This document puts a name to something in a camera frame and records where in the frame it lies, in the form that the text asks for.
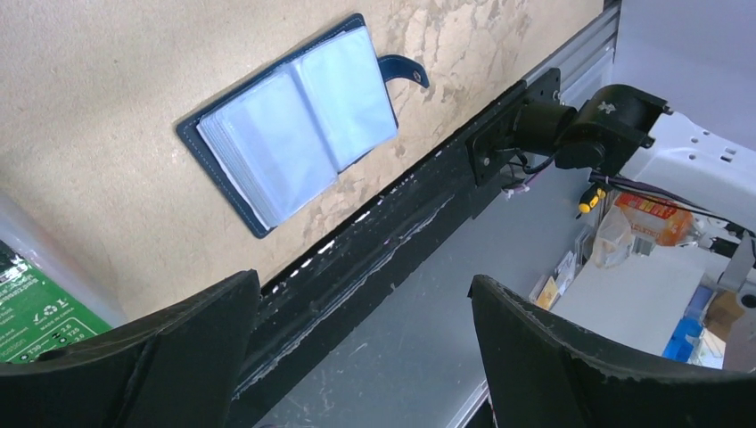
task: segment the plastic bag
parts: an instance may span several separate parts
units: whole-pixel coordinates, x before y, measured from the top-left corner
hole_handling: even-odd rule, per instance
[[[613,268],[625,261],[633,249],[630,222],[616,205],[612,206],[596,232],[591,259],[600,268]]]

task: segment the yellow screwdriver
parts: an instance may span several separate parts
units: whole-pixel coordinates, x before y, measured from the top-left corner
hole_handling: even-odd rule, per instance
[[[605,197],[606,191],[604,188],[600,184],[594,183],[580,196],[578,210],[580,210],[581,214],[588,214]]]

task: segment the black mounting bracket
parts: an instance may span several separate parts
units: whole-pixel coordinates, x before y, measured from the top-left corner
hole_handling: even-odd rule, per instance
[[[514,125],[523,105],[532,102],[559,105],[562,73],[550,69],[528,85],[520,80],[473,119],[480,129],[466,142],[477,186],[486,185],[513,158]]]

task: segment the gray floor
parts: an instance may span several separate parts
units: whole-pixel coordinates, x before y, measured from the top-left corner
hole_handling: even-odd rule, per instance
[[[573,248],[586,171],[548,169],[468,220],[260,425],[443,427],[485,381],[466,294],[487,274],[522,295]]]

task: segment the cardboard box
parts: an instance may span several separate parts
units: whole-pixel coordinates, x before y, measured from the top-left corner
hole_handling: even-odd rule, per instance
[[[714,298],[706,311],[703,325],[722,341],[727,342],[732,324],[743,316],[744,310],[737,304],[733,292],[722,292]]]

